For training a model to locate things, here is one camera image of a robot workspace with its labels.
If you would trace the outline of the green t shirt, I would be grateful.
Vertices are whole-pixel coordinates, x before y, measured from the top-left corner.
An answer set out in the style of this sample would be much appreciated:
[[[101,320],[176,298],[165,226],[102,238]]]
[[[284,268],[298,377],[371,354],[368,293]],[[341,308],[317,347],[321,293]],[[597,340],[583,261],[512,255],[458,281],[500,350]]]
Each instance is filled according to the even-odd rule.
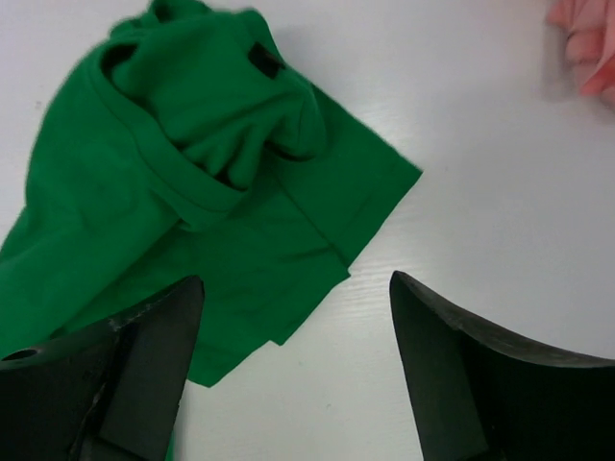
[[[213,386],[297,330],[420,175],[284,61],[259,12],[155,1],[46,111],[1,248],[1,351],[196,276],[189,377]]]

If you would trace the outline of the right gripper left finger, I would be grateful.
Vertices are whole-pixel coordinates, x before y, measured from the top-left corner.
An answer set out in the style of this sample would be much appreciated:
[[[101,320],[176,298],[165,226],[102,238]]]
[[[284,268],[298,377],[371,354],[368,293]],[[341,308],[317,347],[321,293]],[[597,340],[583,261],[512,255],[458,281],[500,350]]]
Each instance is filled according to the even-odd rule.
[[[3,357],[2,459],[165,459],[203,304],[202,281],[187,277]]]

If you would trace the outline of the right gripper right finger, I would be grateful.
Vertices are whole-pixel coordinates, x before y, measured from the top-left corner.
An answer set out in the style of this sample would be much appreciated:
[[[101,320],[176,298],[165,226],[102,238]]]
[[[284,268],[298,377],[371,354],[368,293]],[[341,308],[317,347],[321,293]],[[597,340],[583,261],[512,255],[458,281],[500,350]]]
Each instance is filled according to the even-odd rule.
[[[427,460],[610,460],[614,363],[529,339],[395,272],[389,297]]]

